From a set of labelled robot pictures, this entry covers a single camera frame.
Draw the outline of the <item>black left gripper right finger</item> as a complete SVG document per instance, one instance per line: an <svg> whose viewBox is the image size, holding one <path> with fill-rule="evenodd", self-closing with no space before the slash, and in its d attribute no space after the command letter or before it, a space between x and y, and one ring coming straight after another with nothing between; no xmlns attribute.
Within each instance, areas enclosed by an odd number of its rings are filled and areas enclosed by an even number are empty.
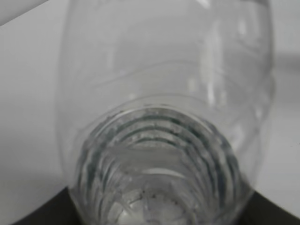
<svg viewBox="0 0 300 225"><path fill-rule="evenodd" d="M255 192L239 219L239 225L300 225L300 219Z"/></svg>

